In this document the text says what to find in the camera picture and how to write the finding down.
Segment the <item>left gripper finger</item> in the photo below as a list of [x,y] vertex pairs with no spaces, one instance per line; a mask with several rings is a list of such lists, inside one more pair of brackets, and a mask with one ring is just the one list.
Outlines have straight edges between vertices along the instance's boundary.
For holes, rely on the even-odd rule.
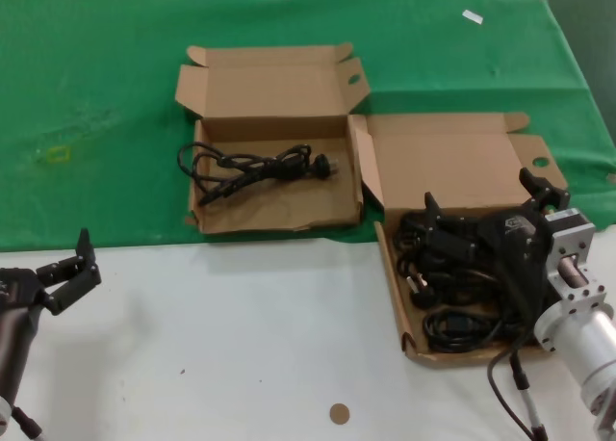
[[45,275],[46,287],[60,284],[53,293],[46,295],[45,308],[53,315],[60,315],[101,281],[101,274],[96,264],[58,265]]
[[38,268],[36,274],[44,287],[90,285],[95,278],[95,252],[89,231],[81,230],[72,256]]

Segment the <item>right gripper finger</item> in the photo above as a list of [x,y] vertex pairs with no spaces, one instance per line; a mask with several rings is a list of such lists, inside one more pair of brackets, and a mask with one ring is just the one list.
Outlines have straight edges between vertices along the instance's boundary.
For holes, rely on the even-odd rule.
[[475,261],[479,217],[444,215],[432,193],[424,194],[424,244],[457,261]]
[[535,176],[528,168],[522,168],[519,181],[529,194],[523,208],[542,215],[566,210],[570,203],[570,194],[555,187],[547,178]]

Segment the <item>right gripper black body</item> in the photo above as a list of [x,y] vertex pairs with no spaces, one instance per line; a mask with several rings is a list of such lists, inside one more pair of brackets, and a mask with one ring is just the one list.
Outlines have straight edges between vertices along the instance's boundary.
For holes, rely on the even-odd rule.
[[546,268],[552,233],[543,215],[522,206],[492,212],[479,218],[477,236],[510,293],[552,291]]

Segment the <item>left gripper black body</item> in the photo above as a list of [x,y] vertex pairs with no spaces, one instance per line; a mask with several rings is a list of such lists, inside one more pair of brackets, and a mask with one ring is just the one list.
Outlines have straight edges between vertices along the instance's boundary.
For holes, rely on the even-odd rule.
[[30,269],[1,269],[1,316],[17,310],[46,308],[49,296],[37,273]]

